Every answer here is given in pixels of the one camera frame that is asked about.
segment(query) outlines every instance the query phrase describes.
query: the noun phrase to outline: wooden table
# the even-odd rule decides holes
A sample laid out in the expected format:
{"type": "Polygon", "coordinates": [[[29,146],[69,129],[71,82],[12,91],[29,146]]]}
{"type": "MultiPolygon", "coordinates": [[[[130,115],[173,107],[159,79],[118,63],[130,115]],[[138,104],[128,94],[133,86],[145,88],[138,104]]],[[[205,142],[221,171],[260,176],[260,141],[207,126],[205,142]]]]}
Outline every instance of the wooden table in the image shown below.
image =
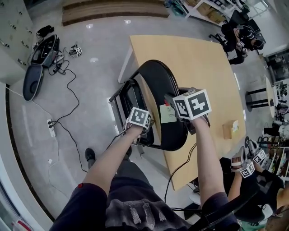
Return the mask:
{"type": "MultiPolygon", "coordinates": [[[[119,76],[119,83],[127,80],[137,68],[148,60],[159,60],[172,71],[179,87],[206,89],[212,112],[209,113],[210,131],[218,156],[226,155],[246,134],[243,108],[238,86],[222,47],[218,43],[177,36],[130,36],[131,47],[119,76]],[[223,138],[222,125],[238,120],[239,131],[233,139],[223,138]]],[[[160,118],[154,98],[148,87],[145,92],[160,136],[160,118]]],[[[184,146],[174,152],[164,151],[165,160],[172,173],[187,160],[196,135],[188,135],[184,146]]],[[[197,177],[197,149],[191,160],[172,178],[173,188],[178,190],[197,177]]]]}
{"type": "Polygon", "coordinates": [[[271,86],[271,83],[267,77],[266,77],[266,88],[262,88],[262,89],[251,91],[251,92],[246,92],[245,97],[246,97],[247,109],[249,111],[252,111],[253,108],[269,107],[270,114],[272,118],[274,118],[275,107],[278,104],[278,96],[277,96],[276,87],[271,86]],[[251,95],[257,94],[260,92],[266,92],[267,99],[253,101],[251,95]]]}

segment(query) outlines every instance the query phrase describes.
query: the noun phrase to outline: person's left hand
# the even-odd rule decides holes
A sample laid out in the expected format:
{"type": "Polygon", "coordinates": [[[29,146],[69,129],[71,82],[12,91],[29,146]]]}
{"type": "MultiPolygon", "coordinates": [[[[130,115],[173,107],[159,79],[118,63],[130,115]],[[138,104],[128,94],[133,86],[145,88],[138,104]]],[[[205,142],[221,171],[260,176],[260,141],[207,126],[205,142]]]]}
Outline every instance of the person's left hand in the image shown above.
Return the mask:
{"type": "Polygon", "coordinates": [[[127,134],[137,138],[143,131],[143,127],[138,125],[131,125],[131,127],[127,130],[127,134]]]}

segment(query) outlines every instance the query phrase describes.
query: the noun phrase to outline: gray floor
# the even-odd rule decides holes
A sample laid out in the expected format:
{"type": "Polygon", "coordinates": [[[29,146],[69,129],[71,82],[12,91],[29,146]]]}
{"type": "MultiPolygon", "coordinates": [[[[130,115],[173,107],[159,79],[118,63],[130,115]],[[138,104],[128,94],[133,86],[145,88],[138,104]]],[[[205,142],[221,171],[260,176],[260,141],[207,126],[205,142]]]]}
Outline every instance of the gray floor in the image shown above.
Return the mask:
{"type": "MultiPolygon", "coordinates": [[[[37,6],[37,10],[41,12],[42,9],[44,12],[47,2],[37,6]]],[[[36,11],[31,14],[35,25],[34,31],[52,25],[60,37],[61,49],[71,47],[78,42],[83,50],[83,55],[79,58],[67,57],[70,61],[69,68],[77,75],[70,87],[78,96],[80,105],[61,122],[71,131],[78,144],[84,169],[87,169],[85,149],[91,147],[100,155],[116,134],[115,122],[111,119],[107,98],[120,87],[117,78],[129,47],[129,35],[176,35],[208,40],[209,34],[220,31],[220,27],[193,18],[183,21],[175,17],[168,19],[115,17],[62,27],[62,12],[59,7],[54,7],[52,11],[41,16],[37,16],[36,11]],[[131,23],[125,24],[125,19],[131,20],[131,23]],[[87,28],[88,24],[93,24],[93,27],[87,28]]],[[[245,91],[265,86],[264,75],[267,71],[258,55],[252,52],[245,63],[232,66],[232,69],[239,81],[240,95],[245,109],[245,91]]],[[[53,119],[67,114],[77,103],[72,92],[66,88],[72,78],[73,75],[69,72],[67,75],[54,76],[45,72],[42,88],[35,102],[50,112],[53,119]]],[[[23,82],[20,81],[13,85],[12,89],[21,92],[22,84],[23,82]]],[[[60,161],[57,162],[57,142],[50,137],[46,125],[46,120],[50,116],[37,105],[25,102],[15,94],[11,93],[10,99],[14,136],[24,168],[42,202],[51,214],[57,217],[67,203],[73,188],[85,175],[80,169],[75,144],[68,133],[57,126],[56,138],[60,155],[60,161]]],[[[266,123],[270,125],[272,121],[266,108],[256,109],[251,113],[246,110],[246,115],[247,134],[252,139],[256,139],[261,134],[261,128],[266,123]]],[[[243,141],[228,156],[232,156],[242,144],[243,141]]],[[[160,152],[150,148],[146,148],[145,152],[146,155],[165,165],[160,152]]],[[[136,150],[133,151],[131,159],[144,171],[156,193],[163,198],[166,178],[153,169],[146,159],[140,158],[136,150]]],[[[191,189],[187,186],[177,192],[170,187],[168,204],[183,208],[191,203],[190,193],[191,189]]]]}

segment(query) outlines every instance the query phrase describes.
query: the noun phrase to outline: wheel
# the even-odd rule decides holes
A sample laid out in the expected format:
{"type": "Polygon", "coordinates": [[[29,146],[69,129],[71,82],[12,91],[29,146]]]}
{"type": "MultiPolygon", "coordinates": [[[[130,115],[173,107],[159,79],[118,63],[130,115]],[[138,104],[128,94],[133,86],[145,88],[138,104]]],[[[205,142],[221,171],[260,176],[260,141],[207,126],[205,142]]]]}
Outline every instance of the wheel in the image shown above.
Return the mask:
{"type": "Polygon", "coordinates": [[[245,148],[249,146],[249,136],[246,136],[245,138],[245,148]]]}

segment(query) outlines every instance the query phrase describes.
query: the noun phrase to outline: wooden platform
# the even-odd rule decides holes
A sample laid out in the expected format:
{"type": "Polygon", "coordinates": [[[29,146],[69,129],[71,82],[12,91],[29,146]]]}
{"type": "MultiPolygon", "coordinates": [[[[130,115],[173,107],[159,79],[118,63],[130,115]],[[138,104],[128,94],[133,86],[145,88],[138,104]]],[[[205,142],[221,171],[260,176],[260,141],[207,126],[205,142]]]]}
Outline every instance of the wooden platform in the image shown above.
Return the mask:
{"type": "Polygon", "coordinates": [[[67,26],[96,18],[132,15],[167,18],[169,13],[163,0],[65,0],[62,24],[67,26]]]}

